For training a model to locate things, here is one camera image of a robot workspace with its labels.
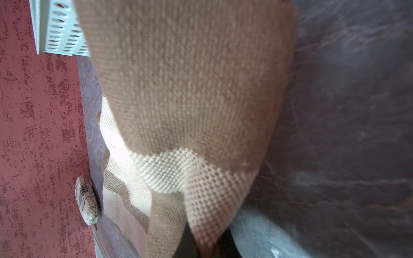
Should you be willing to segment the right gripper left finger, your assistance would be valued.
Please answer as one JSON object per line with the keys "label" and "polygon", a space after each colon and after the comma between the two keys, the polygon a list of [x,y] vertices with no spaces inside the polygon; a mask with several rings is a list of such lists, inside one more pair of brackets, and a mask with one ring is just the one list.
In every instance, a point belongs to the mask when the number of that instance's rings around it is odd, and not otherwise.
{"label": "right gripper left finger", "polygon": [[195,239],[191,233],[189,224],[186,224],[180,243],[173,255],[173,258],[198,258],[199,250]]}

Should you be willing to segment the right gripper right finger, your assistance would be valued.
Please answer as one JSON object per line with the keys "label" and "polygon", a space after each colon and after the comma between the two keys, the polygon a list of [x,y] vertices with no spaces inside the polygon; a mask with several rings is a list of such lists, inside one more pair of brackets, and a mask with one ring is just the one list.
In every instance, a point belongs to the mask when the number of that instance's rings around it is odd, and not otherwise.
{"label": "right gripper right finger", "polygon": [[234,242],[233,236],[230,229],[227,229],[220,240],[218,241],[215,252],[215,258],[242,258],[240,255],[236,244]]}

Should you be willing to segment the brown beige plaid scarf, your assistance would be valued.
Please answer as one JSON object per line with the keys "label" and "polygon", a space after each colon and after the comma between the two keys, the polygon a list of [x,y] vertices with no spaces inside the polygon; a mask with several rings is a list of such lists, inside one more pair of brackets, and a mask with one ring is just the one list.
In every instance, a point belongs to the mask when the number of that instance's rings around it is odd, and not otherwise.
{"label": "brown beige plaid scarf", "polygon": [[293,1],[75,1],[102,89],[103,211],[142,258],[215,247],[258,175],[294,55]]}

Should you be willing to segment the light green plastic basket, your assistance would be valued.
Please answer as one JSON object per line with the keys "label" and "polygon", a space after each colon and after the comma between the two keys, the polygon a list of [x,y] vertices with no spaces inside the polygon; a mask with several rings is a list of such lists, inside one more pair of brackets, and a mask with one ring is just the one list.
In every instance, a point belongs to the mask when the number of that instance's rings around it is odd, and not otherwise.
{"label": "light green plastic basket", "polygon": [[89,57],[74,2],[71,0],[30,0],[37,54]]}

